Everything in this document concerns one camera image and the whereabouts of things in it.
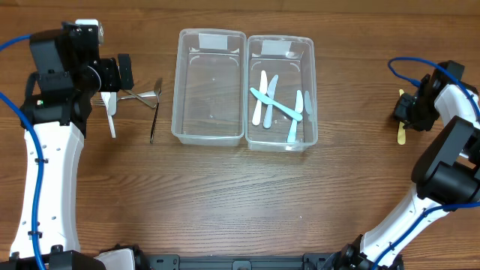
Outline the white plastic fork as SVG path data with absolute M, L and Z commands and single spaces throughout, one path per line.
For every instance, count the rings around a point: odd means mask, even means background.
M 111 133 L 111 136 L 113 139 L 116 138 L 116 129 L 115 129 L 115 125 L 114 125 L 114 121 L 113 121 L 113 116 L 110 116 L 108 115 L 108 100 L 110 99 L 110 93 L 109 92 L 101 92 L 100 93 L 101 95 L 101 98 L 104 102 L 104 105 L 106 107 L 106 114 L 107 114 L 107 119 L 108 119 L 108 122 L 109 122 L 109 129 L 110 129 L 110 133 Z

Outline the yellow plastic knife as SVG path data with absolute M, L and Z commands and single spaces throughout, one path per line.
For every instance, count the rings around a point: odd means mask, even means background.
M 404 123 L 401 121 L 398 122 L 397 143 L 399 145 L 404 145 L 406 143 L 406 131 L 404 129 Z

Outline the teal plastic knife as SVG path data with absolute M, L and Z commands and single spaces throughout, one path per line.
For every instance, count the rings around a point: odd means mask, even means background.
M 283 113 L 286 113 L 290 118 L 295 119 L 297 122 L 300 122 L 303 120 L 303 116 L 301 113 L 296 112 L 294 109 L 290 109 L 287 106 L 284 106 L 281 103 L 278 103 L 277 101 L 271 99 L 270 97 L 260 94 L 258 90 L 255 88 L 250 88 L 250 92 L 253 94 L 253 96 L 257 99 L 262 101 L 263 104 L 266 105 L 272 105 L 273 107 L 277 107 L 280 111 Z

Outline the white plastic knife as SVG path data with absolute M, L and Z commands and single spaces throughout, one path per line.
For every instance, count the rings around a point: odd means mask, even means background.
M 267 74 L 264 70 L 260 74 L 260 84 L 259 84 L 259 93 L 265 95 L 268 89 L 268 79 Z M 258 126 L 260 124 L 262 114 L 262 101 L 258 100 L 256 102 L 255 110 L 253 112 L 252 124 Z

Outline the pale grey plastic knife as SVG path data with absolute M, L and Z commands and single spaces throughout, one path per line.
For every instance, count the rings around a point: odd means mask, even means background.
M 276 85 L 278 83 L 278 75 L 275 74 L 273 78 L 271 79 L 270 83 L 268 84 L 267 88 L 267 95 L 271 98 L 275 98 L 275 91 L 276 91 Z M 265 129 L 269 129 L 272 126 L 272 113 L 273 113 L 273 106 L 268 105 L 267 109 L 265 111 L 265 117 L 263 120 L 263 127 Z

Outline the light blue plastic fork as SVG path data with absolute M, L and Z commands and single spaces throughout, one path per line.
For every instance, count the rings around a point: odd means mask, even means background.
M 114 116 L 116 114 L 116 109 L 117 109 L 117 93 L 116 92 L 110 92 L 109 93 L 109 100 L 108 100 L 108 115 L 109 116 Z

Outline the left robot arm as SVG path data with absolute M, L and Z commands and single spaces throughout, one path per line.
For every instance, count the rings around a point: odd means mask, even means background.
M 82 20 L 26 36 L 36 66 L 25 100 L 13 106 L 24 129 L 27 173 L 22 214 L 3 269 L 134 269 L 130 247 L 81 252 L 76 225 L 77 170 L 97 93 L 133 88 L 126 54 L 101 58 L 103 29 Z

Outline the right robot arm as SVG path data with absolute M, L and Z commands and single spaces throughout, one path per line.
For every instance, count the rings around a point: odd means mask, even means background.
M 403 269 L 401 251 L 433 222 L 479 206 L 479 92 L 461 78 L 456 61 L 428 64 L 433 73 L 411 79 L 414 95 L 400 95 L 393 111 L 402 130 L 444 128 L 416 162 L 412 187 L 374 229 L 359 235 L 324 263 L 303 269 Z

